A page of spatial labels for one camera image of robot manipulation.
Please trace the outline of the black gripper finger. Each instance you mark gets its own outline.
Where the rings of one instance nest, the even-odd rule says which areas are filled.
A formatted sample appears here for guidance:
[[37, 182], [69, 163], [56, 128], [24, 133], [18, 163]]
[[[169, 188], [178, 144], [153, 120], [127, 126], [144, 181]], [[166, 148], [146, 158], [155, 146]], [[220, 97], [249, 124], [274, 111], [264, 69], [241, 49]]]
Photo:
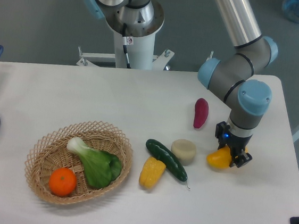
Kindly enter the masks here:
[[231, 153], [231, 163], [229, 167], [242, 167], [249, 163], [252, 160], [252, 156], [247, 151], [247, 149], [244, 148], [234, 148], [232, 147], [230, 150]]
[[221, 149], [226, 145], [226, 129], [227, 123], [225, 121], [217, 123], [214, 134], [215, 138], [218, 140], [218, 149]]

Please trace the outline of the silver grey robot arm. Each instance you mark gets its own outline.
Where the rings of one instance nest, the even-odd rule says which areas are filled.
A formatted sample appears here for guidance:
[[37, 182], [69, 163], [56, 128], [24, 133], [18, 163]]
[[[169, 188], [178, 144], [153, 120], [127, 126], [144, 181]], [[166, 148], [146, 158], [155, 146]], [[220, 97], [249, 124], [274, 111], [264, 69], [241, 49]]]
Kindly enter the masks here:
[[[156, 0], [83, 0], [97, 19], [113, 31], [115, 65], [118, 68], [154, 68], [155, 34], [164, 24], [162, 6]], [[236, 53], [225, 61], [207, 59], [198, 80], [230, 107], [229, 119], [217, 124], [219, 147], [229, 147], [230, 166], [241, 167], [251, 159], [246, 145], [268, 109], [271, 89], [252, 76], [271, 64], [277, 44], [261, 34], [248, 0], [215, 0]]]

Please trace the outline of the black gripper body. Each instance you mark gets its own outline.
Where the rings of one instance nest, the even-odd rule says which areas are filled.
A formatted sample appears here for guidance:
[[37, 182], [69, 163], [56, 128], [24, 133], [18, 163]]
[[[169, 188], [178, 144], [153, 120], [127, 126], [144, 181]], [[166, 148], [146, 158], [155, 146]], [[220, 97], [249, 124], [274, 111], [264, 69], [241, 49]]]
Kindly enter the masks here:
[[241, 155], [243, 151], [246, 149], [246, 145], [250, 141], [252, 135], [245, 136], [240, 135], [240, 131], [235, 132], [234, 129], [226, 124], [223, 129], [223, 134], [221, 134], [221, 144], [220, 148], [225, 147], [226, 145], [229, 147], [231, 154], [233, 155]]

